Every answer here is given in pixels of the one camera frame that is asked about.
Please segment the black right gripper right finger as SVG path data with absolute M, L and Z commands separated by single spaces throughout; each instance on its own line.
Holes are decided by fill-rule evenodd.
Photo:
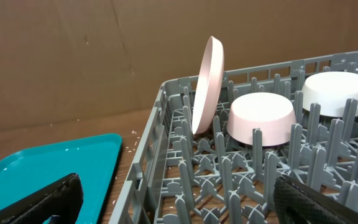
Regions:
M 273 202 L 281 224 L 358 224 L 358 212 L 287 175 L 276 178 Z

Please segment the small white bowl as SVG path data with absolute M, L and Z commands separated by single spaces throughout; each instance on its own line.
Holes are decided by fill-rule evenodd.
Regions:
M 236 98 L 230 107 L 227 132 L 244 144 L 252 144 L 253 130 L 262 131 L 262 145 L 277 146 L 290 140 L 295 111 L 288 98 L 275 93 L 249 93 Z

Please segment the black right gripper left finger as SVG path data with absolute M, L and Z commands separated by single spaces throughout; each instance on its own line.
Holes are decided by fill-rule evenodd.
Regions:
M 75 223 L 83 197 L 80 177 L 71 173 L 0 210 L 0 224 Z

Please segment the large white plate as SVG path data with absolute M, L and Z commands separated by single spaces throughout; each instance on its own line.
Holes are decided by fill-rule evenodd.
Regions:
M 196 86 L 191 129 L 193 134 L 205 132 L 211 124 L 223 82 L 224 48 L 210 36 L 206 44 Z

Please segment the pale green bowl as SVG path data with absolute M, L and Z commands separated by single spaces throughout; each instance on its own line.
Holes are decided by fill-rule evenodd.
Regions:
M 351 72 L 322 72 L 308 77 L 301 89 L 303 109 L 309 111 L 313 103 L 320 105 L 323 116 L 341 118 L 346 101 L 358 101 L 358 74 Z

